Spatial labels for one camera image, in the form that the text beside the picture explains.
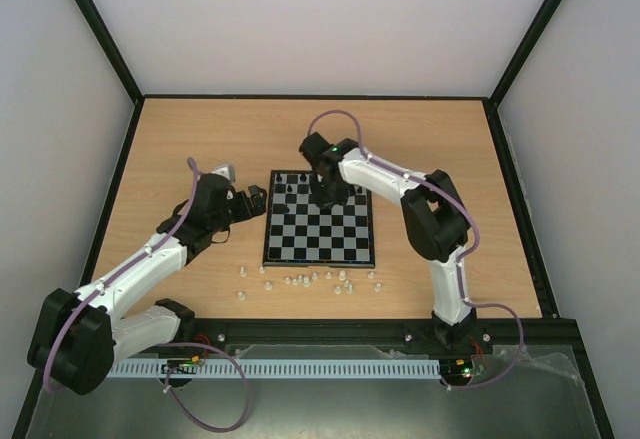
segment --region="white robotic arm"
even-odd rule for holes
[[[436,317],[449,326],[465,320],[472,309],[460,295],[457,267],[461,267],[462,283],[466,291],[466,277],[458,256],[465,250],[468,224],[456,211],[439,204],[431,210],[429,202],[437,199],[419,183],[409,177],[424,177],[439,181],[439,186],[457,192],[449,177],[442,171],[431,176],[397,166],[371,154],[363,155],[357,143],[345,139],[337,145],[326,142],[318,133],[308,136],[300,152],[320,176],[312,179],[314,200],[321,207],[331,207],[348,199],[349,186],[362,186],[401,206],[405,216],[409,240],[421,256],[429,262],[434,286]]]
[[[74,293],[62,289],[51,293],[40,311],[27,362],[44,369],[62,325],[93,295],[61,343],[51,370],[54,379],[78,394],[95,389],[112,365],[126,357],[174,338],[190,340],[195,315],[170,299],[158,301],[140,314],[123,316],[160,281],[207,249],[216,233],[264,214],[266,191],[254,185],[249,187],[249,195],[236,192],[231,185],[234,180],[233,168],[228,165],[202,174],[181,225],[177,226],[184,203],[176,206],[142,248],[113,271]],[[174,226],[173,236],[167,237]],[[116,274],[113,282],[107,282]]]

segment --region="wooden tabletop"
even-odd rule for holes
[[[467,260],[475,302],[501,302],[523,317],[538,303],[479,101],[148,99],[129,153],[94,279],[140,248],[184,201],[191,187],[186,158],[201,170],[236,167],[236,189],[268,189],[272,169],[306,169],[298,153],[309,122],[328,109],[360,118],[364,143],[376,155],[416,171],[446,171],[478,223],[481,244]],[[355,139],[351,121],[329,116],[317,129],[330,142]],[[326,267],[269,267],[260,274],[266,215],[232,225],[228,243],[212,245],[188,267],[151,290],[130,313],[169,297],[197,317],[395,319],[430,317],[429,268],[406,238],[399,207],[374,198],[376,277],[347,270],[354,294],[336,295]],[[240,266],[248,269],[241,277]],[[287,285],[287,275],[320,273],[311,287]],[[271,281],[273,289],[265,290]],[[375,292],[373,284],[382,283]],[[237,298],[238,291],[246,299]],[[507,317],[481,309],[480,317]]]

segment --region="purple cable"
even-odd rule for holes
[[[242,378],[242,383],[244,384],[244,388],[246,391],[244,409],[242,410],[242,414],[240,415],[240,418],[229,427],[210,426],[209,424],[206,424],[202,422],[200,419],[196,418],[193,414],[191,414],[187,410],[187,408],[184,406],[182,401],[178,399],[178,396],[176,395],[176,393],[173,392],[173,388],[169,385],[169,378],[171,377],[171,374],[173,374],[173,372],[176,370],[175,367],[170,369],[169,372],[167,372],[167,377],[164,378],[164,385],[166,386],[165,391],[171,394],[171,397],[173,397],[173,399],[178,404],[178,407],[180,408],[180,411],[182,411],[182,414],[184,414],[187,417],[187,419],[193,422],[196,426],[201,427],[205,431],[231,432],[231,431],[235,431],[245,423],[245,421],[249,417],[249,410],[251,409],[251,400],[252,400],[251,387],[249,386],[249,381],[247,380],[247,376],[244,375],[244,371],[242,370],[242,367],[240,367],[240,364],[238,364],[233,357],[231,357],[229,354],[227,354],[226,352],[216,347],[209,346],[207,344],[201,344],[199,342],[173,342],[173,343],[167,343],[167,344],[158,344],[156,347],[197,347],[200,349],[208,349],[210,351],[215,352],[216,354],[219,354],[220,356],[225,358],[227,361],[229,361],[233,365],[233,367],[236,368],[236,370],[238,371],[238,374],[240,374],[240,377]]]
[[[405,171],[401,170],[401,169],[396,169],[393,166],[390,166],[380,160],[378,160],[378,158],[376,158],[373,154],[371,154],[365,147],[362,141],[362,129],[360,127],[360,122],[358,121],[358,119],[351,114],[350,112],[347,111],[343,111],[342,109],[332,109],[330,111],[326,111],[323,112],[322,114],[320,114],[319,116],[317,116],[313,121],[311,121],[311,124],[309,124],[309,128],[307,129],[307,136],[309,136],[311,134],[311,131],[313,130],[313,126],[315,125],[316,122],[318,122],[320,119],[322,119],[325,116],[328,116],[330,114],[342,114],[344,116],[347,116],[348,118],[350,118],[353,123],[356,126],[356,134],[358,136],[358,149],[360,149],[360,153],[367,158],[367,160],[373,164],[374,166],[378,166],[381,169],[384,169],[387,172],[390,172],[391,174],[397,175],[399,177],[404,177]],[[456,276],[458,278],[458,291],[460,293],[460,298],[462,299],[462,302],[464,302],[467,306],[472,307],[474,309],[485,309],[485,308],[500,308],[500,309],[504,309],[505,311],[509,312],[513,318],[515,319],[517,325],[518,325],[518,333],[519,333],[519,341],[518,341],[518,349],[516,351],[516,354],[513,358],[513,361],[511,361],[509,363],[509,365],[500,373],[498,374],[496,377],[489,379],[487,381],[481,382],[479,384],[469,384],[466,386],[452,386],[450,384],[448,384],[444,379],[441,380],[441,382],[447,386],[447,389],[454,389],[454,390],[459,390],[459,391],[463,391],[463,390],[468,390],[468,389],[480,389],[481,387],[485,387],[485,386],[489,386],[491,384],[494,384],[496,382],[498,382],[500,379],[502,379],[503,377],[505,377],[507,374],[509,374],[509,372],[511,372],[511,370],[515,367],[516,363],[518,362],[518,359],[520,357],[520,354],[522,352],[522,349],[524,348],[524,329],[522,327],[522,321],[520,320],[520,317],[518,317],[518,314],[516,314],[516,312],[511,309],[509,306],[506,306],[504,304],[499,304],[499,303],[486,303],[486,304],[476,304],[474,302],[468,301],[467,300],[467,295],[466,295],[466,291],[464,290],[464,283],[462,280],[462,268],[460,266],[460,261],[462,261],[462,259],[464,259],[466,256],[468,256],[469,254],[471,254],[472,252],[474,252],[478,246],[480,245],[480,230],[478,229],[478,225],[476,224],[476,222],[473,220],[473,218],[471,217],[471,214],[469,214],[469,212],[464,208],[464,206],[456,201],[450,194],[446,193],[445,191],[443,191],[442,189],[440,189],[437,186],[434,186],[433,184],[430,184],[429,182],[427,182],[425,179],[421,178],[421,177],[415,177],[415,176],[408,176],[407,178],[408,180],[411,180],[413,182],[416,182],[418,184],[423,185],[424,187],[426,187],[427,189],[429,189],[430,191],[438,194],[440,197],[442,197],[444,200],[446,200],[449,204],[451,204],[455,209],[458,210],[458,212],[460,212],[460,214],[462,214],[462,216],[465,218],[465,220],[467,221],[467,223],[471,226],[471,229],[473,230],[473,244],[471,245],[471,247],[469,249],[467,249],[466,251],[463,251],[457,258],[456,258]]]
[[[196,164],[196,161],[192,157],[189,157],[187,159],[187,164],[189,165],[189,168],[193,171],[193,182],[192,182],[192,185],[191,185],[191,195],[189,196],[189,200],[187,201],[187,203],[184,206],[184,213],[182,214],[182,216],[180,217],[178,222],[176,222],[175,226],[173,226],[173,228],[167,233],[167,235],[165,237],[163,237],[160,241],[158,241],[157,244],[155,244],[153,247],[151,247],[151,251],[152,252],[155,252],[158,249],[160,249],[162,246],[164,246],[165,243],[180,228],[180,226],[182,226],[182,223],[187,218],[187,214],[189,213],[189,210],[191,209],[191,205],[193,204],[193,199],[194,199],[194,197],[196,195],[196,187],[198,185],[198,173],[199,173],[199,171],[198,171],[198,166]],[[147,257],[147,253],[146,252],[142,252],[138,256],[134,257],[131,261],[126,263],[124,266],[122,266],[120,269],[118,269],[116,272],[114,272],[109,277],[109,279],[104,281],[105,289],[107,287],[109,287],[111,285],[111,283],[113,283],[113,281],[115,281],[118,277],[120,277],[122,274],[124,274],[129,269],[131,269],[133,266],[138,264],[145,257]],[[56,337],[55,341],[53,341],[53,345],[51,346],[51,351],[49,352],[49,356],[47,357],[47,362],[45,363],[45,366],[44,366],[44,373],[43,373],[43,377],[42,377],[42,382],[43,382],[44,388],[48,393],[53,394],[55,392],[58,392],[58,391],[64,389],[63,385],[54,386],[53,384],[51,384],[51,370],[53,369],[53,361],[55,360],[55,357],[58,354],[58,350],[60,349],[60,345],[62,344],[62,340],[66,336],[66,334],[69,331],[69,328],[71,327],[71,325],[74,323],[76,318],[80,315],[80,313],[87,307],[87,305],[89,305],[89,303],[91,301],[93,301],[96,297],[98,297],[99,294],[100,294],[100,291],[98,291],[96,289],[91,294],[89,294],[78,305],[78,307],[75,308],[75,310],[71,313],[71,315],[69,316],[67,321],[64,323],[64,325],[60,329],[60,332],[58,333],[58,336]]]

